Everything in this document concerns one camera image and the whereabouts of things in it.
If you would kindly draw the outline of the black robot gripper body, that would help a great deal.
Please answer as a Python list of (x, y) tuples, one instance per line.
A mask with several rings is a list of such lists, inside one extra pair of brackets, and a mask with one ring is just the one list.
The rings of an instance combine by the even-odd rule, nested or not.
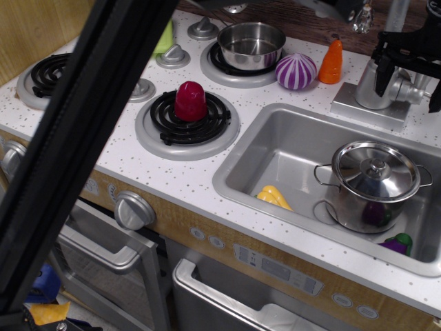
[(401, 62), (418, 59), (427, 62), (440, 60), (440, 2), (426, 1), (426, 19), (421, 28), (403, 32), (409, 1), (393, 1), (389, 9), (384, 30), (378, 33), (378, 43), (371, 58), (397, 58)]

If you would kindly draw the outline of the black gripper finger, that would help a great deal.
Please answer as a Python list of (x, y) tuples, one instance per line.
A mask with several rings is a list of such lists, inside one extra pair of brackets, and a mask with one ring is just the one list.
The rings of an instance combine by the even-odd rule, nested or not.
[(430, 73), (431, 76), (433, 78), (438, 79), (438, 84), (435, 88), (435, 90), (433, 91), (430, 101), (429, 101), (429, 113), (436, 113), (440, 111), (440, 106), (441, 106), (441, 87), (440, 87), (440, 69), (439, 67), (433, 67), (432, 69), (430, 69)]
[(395, 65), (391, 58), (386, 54), (379, 56), (375, 60), (375, 64), (377, 65), (375, 92), (379, 97), (382, 97), (395, 72)]

